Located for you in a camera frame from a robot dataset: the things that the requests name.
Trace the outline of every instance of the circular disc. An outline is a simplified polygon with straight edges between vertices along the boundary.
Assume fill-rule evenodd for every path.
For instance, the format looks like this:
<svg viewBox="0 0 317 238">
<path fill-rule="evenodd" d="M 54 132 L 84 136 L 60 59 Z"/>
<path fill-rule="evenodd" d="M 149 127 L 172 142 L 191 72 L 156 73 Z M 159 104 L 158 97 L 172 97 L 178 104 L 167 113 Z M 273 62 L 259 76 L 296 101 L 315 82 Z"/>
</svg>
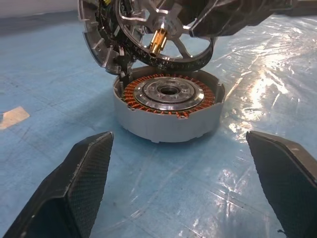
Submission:
<svg viewBox="0 0 317 238">
<path fill-rule="evenodd" d="M 134 109 L 188 117 L 214 104 L 214 93 L 204 83 L 183 75 L 155 74 L 131 82 L 124 101 Z"/>
</svg>

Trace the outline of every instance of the blue floor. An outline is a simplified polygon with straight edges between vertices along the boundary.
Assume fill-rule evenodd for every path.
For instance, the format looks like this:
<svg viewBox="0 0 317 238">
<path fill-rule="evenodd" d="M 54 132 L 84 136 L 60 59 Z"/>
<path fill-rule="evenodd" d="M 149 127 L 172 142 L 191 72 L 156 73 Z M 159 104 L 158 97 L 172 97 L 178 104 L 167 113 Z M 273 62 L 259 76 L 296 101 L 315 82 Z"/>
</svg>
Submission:
<svg viewBox="0 0 317 238">
<path fill-rule="evenodd" d="M 282 238 L 245 140 L 254 129 L 317 157 L 317 18 L 274 16 L 218 40 L 205 70 L 227 90 L 212 137 L 154 144 L 113 115 L 77 13 L 0 20 L 0 111 L 30 116 L 0 134 L 0 236 L 74 143 L 113 131 L 91 238 Z"/>
</svg>

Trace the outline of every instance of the gray metal housing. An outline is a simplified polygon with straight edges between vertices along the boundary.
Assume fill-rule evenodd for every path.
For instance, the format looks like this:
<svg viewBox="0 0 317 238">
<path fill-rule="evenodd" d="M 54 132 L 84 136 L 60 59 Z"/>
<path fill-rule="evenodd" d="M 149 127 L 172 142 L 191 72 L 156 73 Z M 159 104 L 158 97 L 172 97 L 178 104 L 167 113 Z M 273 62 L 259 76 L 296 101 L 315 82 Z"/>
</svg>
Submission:
<svg viewBox="0 0 317 238">
<path fill-rule="evenodd" d="M 156 73 L 164 72 L 150 66 L 136 68 L 132 71 L 133 80 Z M 215 104 L 191 113 L 186 119 L 180 119 L 176 115 L 161 115 L 132 109 L 121 99 L 122 89 L 119 78 L 116 78 L 113 84 L 114 108 L 119 123 L 131 133 L 155 143 L 184 142 L 200 137 L 207 132 L 216 131 L 224 102 L 224 86 L 219 84 L 219 80 L 215 76 L 202 70 L 179 74 L 192 77 L 210 87 L 215 93 Z"/>
</svg>

